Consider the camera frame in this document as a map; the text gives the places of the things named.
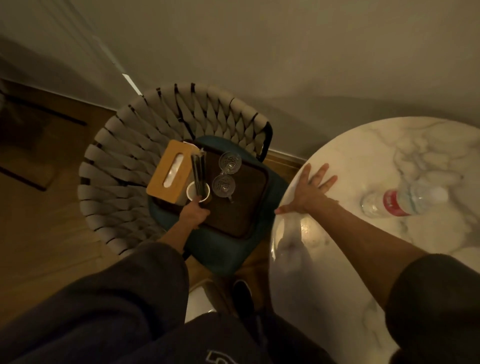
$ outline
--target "finger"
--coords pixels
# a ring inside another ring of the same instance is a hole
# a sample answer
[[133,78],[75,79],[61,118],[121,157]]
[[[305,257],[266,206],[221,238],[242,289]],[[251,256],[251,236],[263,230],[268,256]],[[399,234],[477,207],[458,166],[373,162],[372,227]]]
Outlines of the finger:
[[320,192],[323,194],[327,193],[328,190],[335,184],[337,180],[338,180],[338,176],[330,177],[327,182],[325,182],[320,186]]
[[299,184],[307,184],[308,183],[308,176],[310,175],[310,170],[312,169],[312,165],[310,163],[307,163],[305,167],[303,167],[300,178],[299,178]]
[[280,206],[278,209],[276,209],[274,212],[275,212],[275,215],[282,215],[282,214],[286,214],[288,212],[292,212],[292,211],[295,211],[294,207],[292,204],[288,204],[288,205],[283,205],[283,206]]
[[320,169],[315,173],[310,180],[310,184],[312,186],[318,187],[322,183],[322,179],[324,179],[325,173],[328,171],[328,163],[325,163]]

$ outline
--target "wooden floor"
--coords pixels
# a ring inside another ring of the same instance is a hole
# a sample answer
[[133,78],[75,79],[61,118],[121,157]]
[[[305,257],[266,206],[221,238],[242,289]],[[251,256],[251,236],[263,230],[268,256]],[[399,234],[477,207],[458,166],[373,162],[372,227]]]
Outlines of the wooden floor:
[[[27,145],[0,141],[0,167],[48,185],[46,192],[40,192],[0,174],[0,326],[70,282],[101,271],[118,259],[87,227],[76,195],[84,151],[114,112],[6,84],[11,94],[85,120],[88,125],[35,111],[43,131],[29,128],[32,135],[26,138]],[[30,112],[18,111],[23,116]],[[273,156],[268,156],[265,164],[287,181],[299,167]],[[266,237],[237,272],[250,284],[258,307],[269,301],[268,250]],[[191,285],[210,275],[192,257],[187,266]]]

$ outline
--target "white marble tabletop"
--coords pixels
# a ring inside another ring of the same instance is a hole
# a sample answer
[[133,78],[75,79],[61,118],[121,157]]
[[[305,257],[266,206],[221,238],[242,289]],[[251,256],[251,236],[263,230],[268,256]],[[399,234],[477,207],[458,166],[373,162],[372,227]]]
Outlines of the white marble tabletop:
[[[352,129],[318,150],[312,173],[338,175],[328,195],[369,223],[431,253],[450,254],[480,271],[480,129],[427,117],[393,118]],[[372,190],[426,179],[450,201],[424,215],[370,219],[360,199]],[[299,174],[282,199],[288,203]],[[309,215],[278,216],[272,229],[274,310],[325,348],[338,364],[388,363],[397,349],[384,312],[322,227]]]

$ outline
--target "tissue box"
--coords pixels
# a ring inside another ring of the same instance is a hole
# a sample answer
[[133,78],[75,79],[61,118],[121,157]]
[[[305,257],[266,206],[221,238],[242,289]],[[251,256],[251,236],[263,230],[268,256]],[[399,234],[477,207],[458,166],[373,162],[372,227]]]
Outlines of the tissue box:
[[187,203],[187,186],[193,182],[190,155],[198,147],[171,140],[147,186],[147,194],[172,204]]

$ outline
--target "black shoe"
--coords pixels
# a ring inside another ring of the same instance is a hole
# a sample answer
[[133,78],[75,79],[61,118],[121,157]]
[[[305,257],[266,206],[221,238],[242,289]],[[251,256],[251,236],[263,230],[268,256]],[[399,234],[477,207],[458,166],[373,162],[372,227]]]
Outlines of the black shoe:
[[255,312],[252,291],[243,279],[239,279],[233,284],[232,299],[239,318],[250,317]]

